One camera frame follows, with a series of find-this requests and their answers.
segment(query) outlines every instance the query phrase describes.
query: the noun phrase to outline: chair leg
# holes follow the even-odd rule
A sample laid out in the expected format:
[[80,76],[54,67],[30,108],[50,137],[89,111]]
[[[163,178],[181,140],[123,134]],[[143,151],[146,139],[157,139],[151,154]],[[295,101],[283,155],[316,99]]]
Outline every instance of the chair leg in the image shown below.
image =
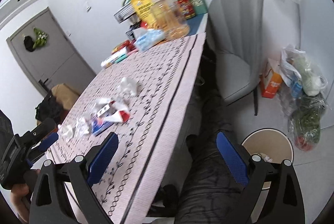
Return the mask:
[[254,116],[258,115],[258,87],[256,86],[253,90],[254,96]]

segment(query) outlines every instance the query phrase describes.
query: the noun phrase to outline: hand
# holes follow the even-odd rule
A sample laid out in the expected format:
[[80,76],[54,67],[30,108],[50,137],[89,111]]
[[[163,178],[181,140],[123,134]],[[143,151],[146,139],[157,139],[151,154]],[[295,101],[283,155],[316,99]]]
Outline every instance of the hand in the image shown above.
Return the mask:
[[27,223],[29,223],[29,210],[24,205],[22,198],[28,195],[28,193],[29,187],[27,184],[15,184],[10,192],[11,203],[14,205],[22,220]]

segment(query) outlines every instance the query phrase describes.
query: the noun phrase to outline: gray door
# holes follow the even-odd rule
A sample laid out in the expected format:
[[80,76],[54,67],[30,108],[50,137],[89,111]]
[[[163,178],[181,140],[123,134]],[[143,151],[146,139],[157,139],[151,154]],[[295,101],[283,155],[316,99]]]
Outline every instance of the gray door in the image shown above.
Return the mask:
[[[34,27],[47,33],[48,39],[45,46],[29,52],[23,40],[24,36],[36,39]],[[61,83],[83,92],[95,77],[95,73],[68,41],[49,9],[25,23],[7,42],[23,71],[43,95],[48,89]]]

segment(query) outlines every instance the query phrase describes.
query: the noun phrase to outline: metal bolt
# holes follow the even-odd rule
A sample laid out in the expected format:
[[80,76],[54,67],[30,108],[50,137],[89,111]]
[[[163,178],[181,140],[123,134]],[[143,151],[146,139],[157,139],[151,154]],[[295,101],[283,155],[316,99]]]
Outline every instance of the metal bolt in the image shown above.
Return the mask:
[[44,165],[47,167],[49,165],[51,165],[51,160],[45,160],[44,161]]
[[76,158],[74,158],[74,161],[76,161],[77,163],[80,163],[83,159],[84,157],[82,155],[77,155]]
[[288,166],[288,167],[292,165],[291,161],[288,160],[288,159],[285,159],[285,160],[284,160],[284,164],[285,164],[286,166]]
[[260,161],[261,161],[261,157],[258,156],[257,154],[254,154],[254,155],[252,156],[252,159],[253,159],[253,161],[255,161],[255,162],[260,162]]

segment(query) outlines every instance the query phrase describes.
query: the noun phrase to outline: orange box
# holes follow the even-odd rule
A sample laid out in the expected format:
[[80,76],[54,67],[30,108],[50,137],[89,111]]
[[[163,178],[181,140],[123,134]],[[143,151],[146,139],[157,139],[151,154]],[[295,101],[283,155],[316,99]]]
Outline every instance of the orange box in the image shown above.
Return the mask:
[[261,87],[261,95],[265,98],[272,99],[278,88],[282,83],[282,77],[279,72],[279,62],[273,59],[268,59],[266,68],[261,75],[260,87]]

